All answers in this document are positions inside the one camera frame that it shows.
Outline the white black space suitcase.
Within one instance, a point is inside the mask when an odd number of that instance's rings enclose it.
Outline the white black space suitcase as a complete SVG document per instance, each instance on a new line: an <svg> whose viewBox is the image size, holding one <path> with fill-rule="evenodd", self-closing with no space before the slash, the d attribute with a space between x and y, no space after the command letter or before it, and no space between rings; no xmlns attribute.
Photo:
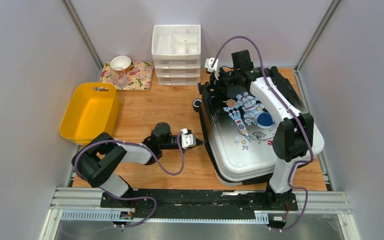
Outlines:
<svg viewBox="0 0 384 240"><path fill-rule="evenodd" d="M247 126L245 137L225 111L228 96L213 74L198 87L201 97L194 103L205 147L218 181L228 187L268 183L276 163L272 138L276 128ZM314 124L314 159L323 150L324 139Z"/></svg>

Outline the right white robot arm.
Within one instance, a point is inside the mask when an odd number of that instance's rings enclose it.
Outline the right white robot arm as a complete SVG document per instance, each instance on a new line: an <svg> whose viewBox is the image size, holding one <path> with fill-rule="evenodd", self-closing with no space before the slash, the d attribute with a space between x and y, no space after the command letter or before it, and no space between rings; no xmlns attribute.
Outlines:
<svg viewBox="0 0 384 240"><path fill-rule="evenodd" d="M232 70L221 67L214 78L228 96L225 111L245 137L248 126L276 128L271 142L276 162L264 199L270 209L288 207L296 168L314 160L314 118L277 67L255 67L248 50L231 58Z"/></svg>

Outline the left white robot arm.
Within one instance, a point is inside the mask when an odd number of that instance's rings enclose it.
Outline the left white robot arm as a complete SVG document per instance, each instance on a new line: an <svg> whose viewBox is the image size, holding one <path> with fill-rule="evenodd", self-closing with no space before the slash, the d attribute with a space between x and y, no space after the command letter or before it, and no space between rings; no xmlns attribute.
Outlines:
<svg viewBox="0 0 384 240"><path fill-rule="evenodd" d="M79 178L93 188L104 190L106 199L114 200L118 206L125 208L140 197L135 196L131 185L116 174L119 164L158 164L166 174L177 176L184 170L185 152L204 144L190 129L183 128L179 133L172 134L168 123L159 122L140 143L121 141L103 132L76 153L71 164ZM178 171L172 172L163 167L160 159L164 150L175 149L180 151L181 166Z"/></svg>

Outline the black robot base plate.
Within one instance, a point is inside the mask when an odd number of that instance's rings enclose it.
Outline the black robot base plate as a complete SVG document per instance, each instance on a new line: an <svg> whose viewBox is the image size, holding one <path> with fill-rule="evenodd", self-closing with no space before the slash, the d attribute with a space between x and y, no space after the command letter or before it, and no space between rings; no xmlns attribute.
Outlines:
<svg viewBox="0 0 384 240"><path fill-rule="evenodd" d="M134 220L150 215L153 220L252 220L256 211L297 211L294 194L279 203L270 203L263 191L223 191L187 189L133 189L136 201L107 199L104 192L100 207L132 210Z"/></svg>

